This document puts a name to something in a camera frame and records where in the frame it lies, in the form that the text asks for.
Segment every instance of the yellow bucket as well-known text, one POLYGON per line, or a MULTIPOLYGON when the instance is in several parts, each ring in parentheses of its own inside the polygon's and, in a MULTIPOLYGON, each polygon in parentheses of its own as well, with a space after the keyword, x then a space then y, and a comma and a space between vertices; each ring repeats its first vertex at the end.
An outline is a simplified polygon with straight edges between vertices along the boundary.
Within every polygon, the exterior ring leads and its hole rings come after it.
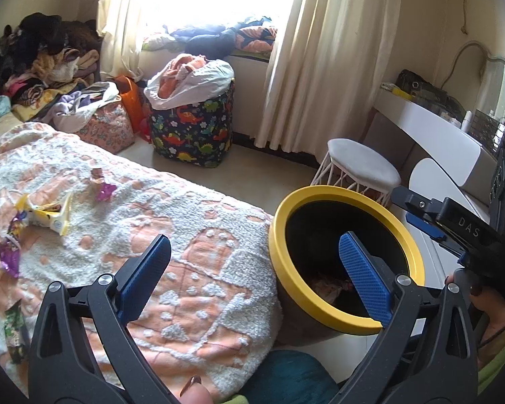
POLYGON ((279 205, 269 233, 284 313, 279 342, 307 345, 340 333, 366 336, 381 329, 366 314, 357 292, 339 296, 339 303, 330 305, 305 282, 317 271, 330 276, 345 273, 338 258, 338 238, 349 230, 395 274, 409 274, 416 284, 424 284, 417 244, 383 206, 340 187, 316 185, 296 190, 279 205))

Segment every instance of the white plastic bag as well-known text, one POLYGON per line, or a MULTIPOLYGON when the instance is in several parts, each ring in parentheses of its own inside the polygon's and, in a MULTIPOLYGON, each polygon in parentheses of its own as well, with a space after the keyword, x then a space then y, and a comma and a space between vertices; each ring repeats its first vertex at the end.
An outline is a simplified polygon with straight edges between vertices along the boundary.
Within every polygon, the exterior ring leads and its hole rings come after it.
POLYGON ((166 68, 157 73, 147 83, 144 94, 151 106, 158 111, 173 109, 191 103, 201 103, 223 94, 234 77, 234 70, 229 63, 221 60, 208 61, 198 70, 189 73, 169 98, 160 98, 160 79, 166 68))

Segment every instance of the dinosaur print storage basket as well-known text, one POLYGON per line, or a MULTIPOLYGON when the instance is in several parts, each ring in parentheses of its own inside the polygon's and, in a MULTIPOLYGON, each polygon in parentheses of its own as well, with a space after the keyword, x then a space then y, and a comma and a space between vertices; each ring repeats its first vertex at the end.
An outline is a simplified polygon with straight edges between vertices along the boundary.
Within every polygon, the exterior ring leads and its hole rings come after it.
POLYGON ((217 167, 232 144, 233 105, 234 81, 223 94, 202 103, 165 111, 150 107, 155 151, 169 159, 217 167))

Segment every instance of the white bottle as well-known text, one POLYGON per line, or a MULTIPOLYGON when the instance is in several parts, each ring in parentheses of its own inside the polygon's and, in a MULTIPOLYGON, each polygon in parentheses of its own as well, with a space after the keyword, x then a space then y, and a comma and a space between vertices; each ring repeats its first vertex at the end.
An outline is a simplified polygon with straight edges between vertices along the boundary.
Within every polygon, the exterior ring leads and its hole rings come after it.
POLYGON ((464 117, 464 121, 462 122, 461 130, 464 133, 468 133, 471 127, 471 122, 473 121, 473 112, 466 112, 466 116, 464 117))

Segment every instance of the orange and white blanket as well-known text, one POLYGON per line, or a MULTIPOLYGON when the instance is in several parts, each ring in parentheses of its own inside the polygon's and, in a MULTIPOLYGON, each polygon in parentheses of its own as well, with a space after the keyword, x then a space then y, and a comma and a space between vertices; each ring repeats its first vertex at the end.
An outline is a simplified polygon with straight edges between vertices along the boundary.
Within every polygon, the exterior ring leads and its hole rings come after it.
MULTIPOLYGON (((268 254, 271 216, 41 123, 0 138, 0 240, 22 194, 41 205, 70 191, 69 233, 27 227, 18 280, 0 263, 0 363, 8 375, 26 391, 26 365, 13 365, 6 349, 6 309, 21 299, 31 334, 50 282, 91 284, 163 233, 171 263, 129 331, 174 394, 194 374, 216 400, 238 391, 268 353, 281 320, 268 254), (96 166, 118 186, 110 202, 95 200, 89 178, 96 166)), ((118 384, 93 323, 86 329, 105 377, 118 384)))

